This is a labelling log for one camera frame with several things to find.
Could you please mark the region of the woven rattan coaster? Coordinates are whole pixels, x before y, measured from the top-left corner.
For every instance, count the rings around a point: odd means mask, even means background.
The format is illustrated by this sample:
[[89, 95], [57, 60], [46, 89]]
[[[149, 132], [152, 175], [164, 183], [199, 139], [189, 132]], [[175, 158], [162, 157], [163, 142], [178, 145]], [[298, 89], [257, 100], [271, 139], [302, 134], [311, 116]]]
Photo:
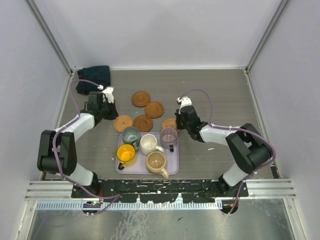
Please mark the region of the woven rattan coaster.
[[113, 126], [117, 132], [122, 133], [126, 128], [133, 126], [133, 120], [128, 115], [120, 115], [114, 120]]
[[178, 127], [177, 127], [177, 123], [176, 123], [176, 119], [175, 118], [168, 118], [166, 119], [163, 123], [162, 123], [162, 128], [165, 127], [172, 127], [174, 128], [177, 132], [179, 131]]

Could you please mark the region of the purple transparent mug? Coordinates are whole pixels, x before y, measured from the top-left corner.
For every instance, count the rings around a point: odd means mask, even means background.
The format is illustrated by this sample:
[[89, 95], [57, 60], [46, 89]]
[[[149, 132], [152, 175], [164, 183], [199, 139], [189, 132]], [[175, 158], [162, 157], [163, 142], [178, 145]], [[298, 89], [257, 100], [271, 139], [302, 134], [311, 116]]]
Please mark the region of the purple transparent mug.
[[160, 131], [159, 137], [161, 146], [173, 153], [175, 151], [175, 146], [178, 143], [177, 130], [171, 126], [164, 127]]

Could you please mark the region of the brown wooden coaster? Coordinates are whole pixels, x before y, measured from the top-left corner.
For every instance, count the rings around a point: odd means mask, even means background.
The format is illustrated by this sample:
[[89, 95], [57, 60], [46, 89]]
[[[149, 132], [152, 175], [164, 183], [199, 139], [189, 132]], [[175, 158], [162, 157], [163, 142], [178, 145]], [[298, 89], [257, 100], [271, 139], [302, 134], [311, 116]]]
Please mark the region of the brown wooden coaster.
[[131, 97], [131, 102], [136, 107], [145, 107], [151, 101], [150, 94], [146, 91], [137, 91]]
[[156, 119], [164, 114], [165, 108], [161, 102], [152, 101], [145, 106], [144, 110], [147, 116]]
[[147, 115], [139, 115], [133, 120], [133, 126], [140, 132], [149, 132], [153, 128], [153, 120]]

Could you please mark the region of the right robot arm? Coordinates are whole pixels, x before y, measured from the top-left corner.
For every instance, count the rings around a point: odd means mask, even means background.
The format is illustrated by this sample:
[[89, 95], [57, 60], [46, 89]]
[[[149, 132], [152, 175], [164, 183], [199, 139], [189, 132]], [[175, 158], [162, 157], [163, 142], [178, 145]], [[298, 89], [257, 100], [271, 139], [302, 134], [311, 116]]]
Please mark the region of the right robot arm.
[[250, 123], [226, 127], [205, 122], [192, 105], [181, 106], [175, 117], [177, 128], [186, 130], [193, 140], [229, 147], [235, 163], [218, 179], [219, 191], [225, 197], [231, 197], [238, 183], [276, 158], [275, 148]]

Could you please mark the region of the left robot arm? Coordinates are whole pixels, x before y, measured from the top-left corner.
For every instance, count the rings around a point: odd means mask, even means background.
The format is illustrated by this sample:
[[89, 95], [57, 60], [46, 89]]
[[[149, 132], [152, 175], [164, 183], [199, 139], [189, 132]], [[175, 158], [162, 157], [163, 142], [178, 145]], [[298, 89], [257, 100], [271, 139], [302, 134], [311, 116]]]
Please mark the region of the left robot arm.
[[116, 110], [113, 87], [88, 95], [85, 108], [75, 118], [55, 130], [40, 135], [37, 168], [45, 173], [59, 175], [82, 189], [88, 198], [99, 198], [102, 190], [96, 173], [78, 163], [76, 141], [102, 120], [115, 120]]

